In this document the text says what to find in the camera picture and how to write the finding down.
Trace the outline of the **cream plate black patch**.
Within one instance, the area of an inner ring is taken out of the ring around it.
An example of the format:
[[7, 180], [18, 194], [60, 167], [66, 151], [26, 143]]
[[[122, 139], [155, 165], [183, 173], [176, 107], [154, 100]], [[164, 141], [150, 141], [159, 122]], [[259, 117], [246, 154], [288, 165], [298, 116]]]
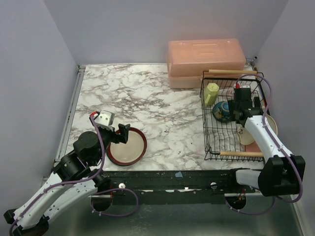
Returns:
[[254, 142], [253, 136], [242, 125], [237, 126], [237, 134], [239, 137], [240, 144], [242, 144], [242, 145], [246, 146], [246, 145], [250, 145]]

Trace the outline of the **yellow-green ceramic mug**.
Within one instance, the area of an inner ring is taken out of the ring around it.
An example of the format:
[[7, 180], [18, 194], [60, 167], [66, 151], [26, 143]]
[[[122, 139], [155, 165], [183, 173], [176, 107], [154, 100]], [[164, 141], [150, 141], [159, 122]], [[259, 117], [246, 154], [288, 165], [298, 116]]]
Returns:
[[206, 106], [214, 105], [220, 87], [216, 83], [209, 83], [204, 89], [204, 103]]

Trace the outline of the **dark bowl cream inside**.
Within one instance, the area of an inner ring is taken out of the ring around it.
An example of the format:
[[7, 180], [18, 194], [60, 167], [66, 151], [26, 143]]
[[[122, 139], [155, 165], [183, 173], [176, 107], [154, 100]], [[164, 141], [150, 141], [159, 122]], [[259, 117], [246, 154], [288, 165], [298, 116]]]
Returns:
[[213, 117], [221, 122], [221, 123], [228, 123], [231, 121], [229, 106], [227, 101], [221, 101], [214, 105], [212, 108], [212, 115]]

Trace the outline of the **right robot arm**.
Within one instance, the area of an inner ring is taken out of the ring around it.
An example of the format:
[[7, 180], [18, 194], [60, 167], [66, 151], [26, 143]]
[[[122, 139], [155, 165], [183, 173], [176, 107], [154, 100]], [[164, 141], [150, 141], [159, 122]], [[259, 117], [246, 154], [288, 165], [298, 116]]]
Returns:
[[265, 161], [260, 171], [237, 170], [237, 183], [253, 187], [266, 197], [302, 194], [305, 160], [302, 156], [295, 156], [279, 140], [259, 102], [253, 102], [251, 89], [235, 88], [228, 107], [231, 120], [251, 134]]

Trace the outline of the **red rimmed cream plate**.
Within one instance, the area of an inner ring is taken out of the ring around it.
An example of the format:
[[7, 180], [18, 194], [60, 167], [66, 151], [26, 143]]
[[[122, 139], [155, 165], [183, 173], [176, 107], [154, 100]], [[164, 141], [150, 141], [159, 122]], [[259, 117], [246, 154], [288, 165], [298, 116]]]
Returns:
[[143, 158], [147, 150], [147, 139], [142, 131], [131, 127], [126, 144], [111, 143], [106, 150], [107, 157], [119, 166], [130, 166]]

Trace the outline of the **pink and cream plate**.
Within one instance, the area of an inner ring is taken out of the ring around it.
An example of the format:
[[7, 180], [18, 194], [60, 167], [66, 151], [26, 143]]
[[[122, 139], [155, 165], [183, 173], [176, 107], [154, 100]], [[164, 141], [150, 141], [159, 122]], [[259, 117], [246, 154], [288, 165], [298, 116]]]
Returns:
[[254, 138], [252, 144], [244, 145], [247, 152], [261, 152], [263, 154], [271, 154], [274, 152], [273, 149], [276, 145], [268, 131], [272, 134], [273, 138], [277, 138], [278, 128], [271, 116], [266, 115], [265, 118], [263, 118], [263, 116], [253, 116], [248, 118], [245, 123], [245, 128]]

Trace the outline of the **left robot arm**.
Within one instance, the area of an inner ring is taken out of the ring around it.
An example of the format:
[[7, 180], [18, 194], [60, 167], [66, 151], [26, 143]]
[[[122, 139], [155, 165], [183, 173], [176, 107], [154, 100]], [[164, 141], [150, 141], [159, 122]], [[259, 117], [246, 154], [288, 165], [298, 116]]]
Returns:
[[105, 150], [111, 143], [128, 141], [129, 125], [114, 128], [94, 124], [95, 131], [82, 133], [74, 149], [61, 158], [42, 187], [25, 204], [4, 213], [11, 236], [41, 236], [49, 224], [79, 200], [111, 188], [102, 168]]

